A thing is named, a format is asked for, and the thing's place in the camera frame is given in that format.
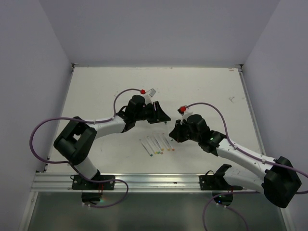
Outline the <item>orange cap marker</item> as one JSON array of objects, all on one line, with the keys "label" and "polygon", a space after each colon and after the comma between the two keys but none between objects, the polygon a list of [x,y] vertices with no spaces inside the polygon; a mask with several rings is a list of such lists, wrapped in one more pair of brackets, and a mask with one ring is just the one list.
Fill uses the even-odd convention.
[{"label": "orange cap marker", "polygon": [[169,149],[169,150],[172,150],[172,151],[175,151],[175,148],[172,146],[171,141],[167,138],[167,136],[165,135],[165,133],[162,133],[162,137],[163,137],[165,143],[167,144],[168,149]]}]

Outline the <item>light green cap marker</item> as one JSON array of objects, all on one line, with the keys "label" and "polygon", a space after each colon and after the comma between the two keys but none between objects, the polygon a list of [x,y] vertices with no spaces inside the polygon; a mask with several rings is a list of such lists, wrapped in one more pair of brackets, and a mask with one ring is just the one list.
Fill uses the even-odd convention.
[{"label": "light green cap marker", "polygon": [[155,153],[156,154],[161,154],[161,149],[158,147],[158,145],[156,144],[155,140],[153,139],[153,137],[148,136],[148,140],[151,142],[152,146],[155,149]]}]

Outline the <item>teal green marker pen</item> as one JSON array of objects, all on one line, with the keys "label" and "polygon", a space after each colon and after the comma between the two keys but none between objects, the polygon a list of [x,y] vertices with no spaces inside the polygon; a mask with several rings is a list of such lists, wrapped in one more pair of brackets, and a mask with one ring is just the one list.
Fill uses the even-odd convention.
[{"label": "teal green marker pen", "polygon": [[145,149],[145,151],[147,152],[147,154],[152,157],[153,154],[149,151],[149,149],[146,147],[146,145],[144,144],[144,142],[140,139],[140,143],[142,145],[142,147]]}]

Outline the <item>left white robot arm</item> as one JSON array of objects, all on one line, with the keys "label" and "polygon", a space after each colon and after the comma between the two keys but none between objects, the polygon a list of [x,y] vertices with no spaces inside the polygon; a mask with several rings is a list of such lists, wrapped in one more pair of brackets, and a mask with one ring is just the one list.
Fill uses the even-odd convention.
[{"label": "left white robot arm", "polygon": [[137,121],[155,124],[170,120],[158,101],[151,102],[144,96],[134,95],[128,104],[107,122],[87,124],[80,117],[74,117],[58,135],[53,146],[69,165],[81,174],[84,185],[89,189],[95,189],[100,183],[100,172],[88,157],[95,140],[127,132]]}]

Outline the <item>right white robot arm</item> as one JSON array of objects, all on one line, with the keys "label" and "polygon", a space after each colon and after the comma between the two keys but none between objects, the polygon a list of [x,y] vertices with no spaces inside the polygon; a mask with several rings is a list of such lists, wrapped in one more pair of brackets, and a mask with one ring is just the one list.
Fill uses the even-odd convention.
[{"label": "right white robot arm", "polygon": [[169,136],[178,143],[194,141],[203,151],[241,166],[238,169],[224,164],[215,172],[214,183],[220,189],[239,186],[254,190],[275,206],[286,208],[302,185],[289,159],[249,153],[248,149],[229,141],[225,134],[211,130],[198,114],[176,120]]}]

